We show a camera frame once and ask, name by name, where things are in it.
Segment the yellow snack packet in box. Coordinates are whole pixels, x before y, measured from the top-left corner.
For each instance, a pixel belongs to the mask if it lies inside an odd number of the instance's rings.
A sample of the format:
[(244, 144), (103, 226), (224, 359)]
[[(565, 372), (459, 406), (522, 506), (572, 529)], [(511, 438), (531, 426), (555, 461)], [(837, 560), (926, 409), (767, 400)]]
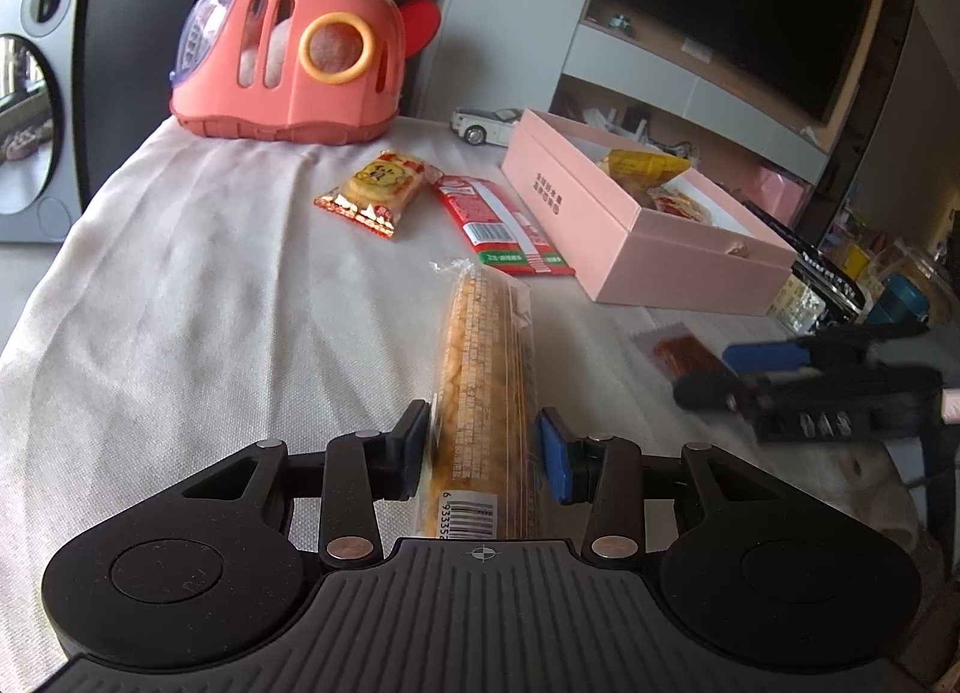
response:
[(647, 150), (612, 149), (599, 161), (608, 176), (640, 188), (656, 188), (685, 173), (690, 163), (685, 158)]

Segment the black television screen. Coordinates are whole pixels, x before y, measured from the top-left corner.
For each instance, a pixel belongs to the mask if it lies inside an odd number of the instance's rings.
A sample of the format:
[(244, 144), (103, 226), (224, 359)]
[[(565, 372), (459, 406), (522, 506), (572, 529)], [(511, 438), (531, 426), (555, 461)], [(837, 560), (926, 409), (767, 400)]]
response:
[(589, 0), (587, 20), (776, 116), (830, 129), (850, 105), (880, 0)]

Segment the white toy car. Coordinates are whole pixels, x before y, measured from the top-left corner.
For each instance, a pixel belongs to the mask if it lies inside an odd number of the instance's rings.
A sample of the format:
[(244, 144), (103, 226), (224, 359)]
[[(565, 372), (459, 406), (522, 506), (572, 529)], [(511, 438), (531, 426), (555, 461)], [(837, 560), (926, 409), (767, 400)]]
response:
[(519, 108), (500, 110), (475, 110), (457, 108), (452, 111), (452, 132), (469, 145), (496, 145), (506, 149), (511, 142), (512, 131), (523, 117)]

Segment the red round container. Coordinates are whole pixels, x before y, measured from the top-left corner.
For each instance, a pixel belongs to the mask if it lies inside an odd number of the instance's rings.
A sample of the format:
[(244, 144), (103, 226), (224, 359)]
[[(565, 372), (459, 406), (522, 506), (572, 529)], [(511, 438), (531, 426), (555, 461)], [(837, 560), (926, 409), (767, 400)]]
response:
[(432, 0), (413, 0), (398, 10), (404, 22), (404, 58), (412, 59), (427, 48), (441, 25), (441, 10)]

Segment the white tablecloth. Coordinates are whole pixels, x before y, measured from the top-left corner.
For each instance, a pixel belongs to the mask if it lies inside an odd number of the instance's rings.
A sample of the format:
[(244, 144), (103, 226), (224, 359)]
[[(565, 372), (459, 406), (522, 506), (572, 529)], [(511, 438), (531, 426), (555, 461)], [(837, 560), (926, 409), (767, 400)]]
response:
[[(501, 154), (397, 121), (371, 147), (213, 140), (172, 119), (112, 175), (26, 298), (2, 248), (2, 691), (64, 663), (39, 587), (82, 530), (263, 438), (293, 451), (390, 427), (431, 399), (451, 287), (472, 259), (431, 191), (382, 239), (314, 207), (381, 149), (505, 186)], [(651, 454), (711, 441), (908, 550), (916, 509), (880, 446), (760, 448), (738, 418), (675, 409), (631, 342), (685, 321), (711, 350), (779, 340), (766, 317), (596, 305), (574, 278), (529, 280), (537, 399), (579, 433)]]

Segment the small red sauce packet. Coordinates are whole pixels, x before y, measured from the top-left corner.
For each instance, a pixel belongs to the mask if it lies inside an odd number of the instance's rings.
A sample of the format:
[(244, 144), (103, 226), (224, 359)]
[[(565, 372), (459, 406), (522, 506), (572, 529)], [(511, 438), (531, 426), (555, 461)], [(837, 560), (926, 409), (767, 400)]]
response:
[(669, 379), (677, 381), (690, 373), (726, 373), (731, 370), (685, 324), (672, 324), (652, 331), (636, 332), (631, 344)]

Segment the red snack packet in box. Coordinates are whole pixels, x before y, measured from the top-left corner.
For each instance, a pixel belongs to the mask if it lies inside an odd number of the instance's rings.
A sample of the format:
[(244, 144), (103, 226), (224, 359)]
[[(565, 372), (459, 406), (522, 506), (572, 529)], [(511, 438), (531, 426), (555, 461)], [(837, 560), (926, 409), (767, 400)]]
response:
[(661, 214), (685, 218), (690, 222), (703, 223), (703, 225), (713, 223), (713, 217), (708, 209), (685, 194), (674, 193), (665, 188), (652, 188), (647, 191), (647, 195), (651, 200), (652, 209), (656, 209)]

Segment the clear-wrapped cracker sleeve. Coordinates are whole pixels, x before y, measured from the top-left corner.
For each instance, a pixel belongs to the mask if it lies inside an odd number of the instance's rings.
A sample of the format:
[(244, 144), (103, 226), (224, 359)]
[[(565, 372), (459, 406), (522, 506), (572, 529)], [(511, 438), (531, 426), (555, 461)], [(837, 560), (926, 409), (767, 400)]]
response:
[(534, 317), (527, 285), (460, 264), (439, 354), (418, 492), (428, 539), (532, 539), (542, 478), (535, 443)]

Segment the teal bottle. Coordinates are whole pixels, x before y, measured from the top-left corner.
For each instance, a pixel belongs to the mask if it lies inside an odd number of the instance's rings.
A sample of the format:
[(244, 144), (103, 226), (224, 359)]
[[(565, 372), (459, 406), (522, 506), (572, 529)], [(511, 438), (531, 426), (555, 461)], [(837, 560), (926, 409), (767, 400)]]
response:
[(931, 311), (929, 298), (903, 274), (892, 274), (867, 316), (869, 324), (926, 324)]

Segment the orange rice cracker packet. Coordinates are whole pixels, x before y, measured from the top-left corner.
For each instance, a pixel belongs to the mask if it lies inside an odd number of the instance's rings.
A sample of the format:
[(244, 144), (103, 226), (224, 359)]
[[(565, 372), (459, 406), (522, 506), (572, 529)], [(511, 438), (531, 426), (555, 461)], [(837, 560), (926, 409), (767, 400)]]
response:
[(438, 166), (413, 155), (384, 150), (313, 204), (356, 223), (364, 230), (391, 239), (410, 202), (421, 189), (438, 183)]

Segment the coral toy carrier case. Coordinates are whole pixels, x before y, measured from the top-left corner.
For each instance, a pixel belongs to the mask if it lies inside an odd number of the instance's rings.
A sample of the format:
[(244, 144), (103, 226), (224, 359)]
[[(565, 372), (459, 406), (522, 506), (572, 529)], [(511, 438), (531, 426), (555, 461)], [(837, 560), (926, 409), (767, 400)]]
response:
[(358, 144), (391, 126), (404, 69), (393, 0), (198, 0), (169, 110), (197, 136)]

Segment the red green snack packet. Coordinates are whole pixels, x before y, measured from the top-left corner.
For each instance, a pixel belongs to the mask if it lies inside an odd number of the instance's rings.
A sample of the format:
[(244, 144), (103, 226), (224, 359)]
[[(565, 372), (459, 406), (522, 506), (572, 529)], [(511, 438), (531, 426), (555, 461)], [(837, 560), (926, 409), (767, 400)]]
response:
[(443, 175), (436, 191), (485, 266), (512, 277), (573, 277), (573, 267), (500, 184)]

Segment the pink open storage box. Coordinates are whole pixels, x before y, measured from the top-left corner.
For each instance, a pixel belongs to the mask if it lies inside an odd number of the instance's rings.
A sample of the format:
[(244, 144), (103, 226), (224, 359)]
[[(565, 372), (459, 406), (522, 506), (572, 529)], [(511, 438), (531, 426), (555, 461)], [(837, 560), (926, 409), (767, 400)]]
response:
[(667, 183), (703, 205), (706, 223), (641, 205), (599, 160), (640, 144), (527, 110), (501, 165), (590, 300), (761, 316), (796, 253), (763, 220), (697, 170)]

